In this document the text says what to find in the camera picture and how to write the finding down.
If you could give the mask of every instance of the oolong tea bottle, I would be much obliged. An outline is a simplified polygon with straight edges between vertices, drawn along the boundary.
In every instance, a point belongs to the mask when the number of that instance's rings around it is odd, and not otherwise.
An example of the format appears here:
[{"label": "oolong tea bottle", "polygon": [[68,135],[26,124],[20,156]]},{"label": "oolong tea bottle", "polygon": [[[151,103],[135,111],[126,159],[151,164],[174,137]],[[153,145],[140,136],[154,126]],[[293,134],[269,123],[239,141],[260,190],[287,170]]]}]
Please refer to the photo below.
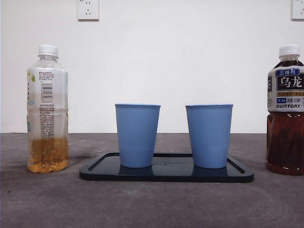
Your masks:
[{"label": "oolong tea bottle", "polygon": [[60,171],[68,164],[67,72],[58,49],[40,45],[40,60],[28,69],[28,169]]},{"label": "oolong tea bottle", "polygon": [[298,45],[279,53],[280,63],[268,74],[266,167],[304,175],[304,67]]}]

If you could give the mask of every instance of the rectangular tray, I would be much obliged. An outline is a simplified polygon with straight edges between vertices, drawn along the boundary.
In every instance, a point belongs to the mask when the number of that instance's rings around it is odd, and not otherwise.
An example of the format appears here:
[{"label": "rectangular tray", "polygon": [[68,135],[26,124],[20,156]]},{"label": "rectangular tray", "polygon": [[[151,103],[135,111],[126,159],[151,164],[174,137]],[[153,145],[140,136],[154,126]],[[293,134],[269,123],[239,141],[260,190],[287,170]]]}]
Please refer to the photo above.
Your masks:
[{"label": "rectangular tray", "polygon": [[102,153],[79,172],[87,181],[167,181],[247,183],[254,173],[232,157],[221,169],[204,169],[193,164],[190,153],[155,153],[152,166],[126,168],[120,165],[118,152]]}]

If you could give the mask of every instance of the ribbed plastic cup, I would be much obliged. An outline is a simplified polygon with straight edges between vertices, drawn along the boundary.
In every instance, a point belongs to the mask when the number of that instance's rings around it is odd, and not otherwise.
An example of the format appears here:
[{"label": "ribbed plastic cup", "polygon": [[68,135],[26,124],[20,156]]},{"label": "ribbed plastic cup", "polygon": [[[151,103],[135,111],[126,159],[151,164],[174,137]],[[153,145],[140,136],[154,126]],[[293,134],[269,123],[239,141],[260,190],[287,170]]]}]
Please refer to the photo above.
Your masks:
[{"label": "ribbed plastic cup", "polygon": [[129,168],[152,164],[160,105],[115,104],[120,163]]},{"label": "ribbed plastic cup", "polygon": [[186,105],[193,162],[218,169],[226,166],[232,116],[231,104]]}]

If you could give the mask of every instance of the wall socket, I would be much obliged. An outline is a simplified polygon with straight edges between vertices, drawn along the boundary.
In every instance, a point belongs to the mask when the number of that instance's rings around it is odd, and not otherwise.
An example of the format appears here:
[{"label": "wall socket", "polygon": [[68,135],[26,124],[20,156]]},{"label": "wall socket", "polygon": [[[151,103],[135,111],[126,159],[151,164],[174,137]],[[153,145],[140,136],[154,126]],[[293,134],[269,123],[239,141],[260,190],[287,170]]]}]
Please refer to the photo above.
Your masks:
[{"label": "wall socket", "polygon": [[291,20],[304,20],[304,0],[292,0],[291,3]]},{"label": "wall socket", "polygon": [[77,0],[78,20],[99,20],[99,0]]}]

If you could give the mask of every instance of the table surface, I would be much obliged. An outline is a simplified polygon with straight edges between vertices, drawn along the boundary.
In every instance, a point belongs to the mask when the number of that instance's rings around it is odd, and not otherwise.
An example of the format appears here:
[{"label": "table surface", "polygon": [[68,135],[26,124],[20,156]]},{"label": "table surface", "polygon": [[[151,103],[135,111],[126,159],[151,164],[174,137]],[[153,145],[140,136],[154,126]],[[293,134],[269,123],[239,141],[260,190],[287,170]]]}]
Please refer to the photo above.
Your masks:
[{"label": "table surface", "polygon": [[[265,168],[265,134],[232,134],[231,156],[255,173],[251,183],[85,181],[79,169],[118,151],[117,135],[69,135],[69,166],[27,170],[27,135],[1,134],[1,228],[304,227],[304,176]],[[157,135],[155,152],[191,153],[189,135]]]}]

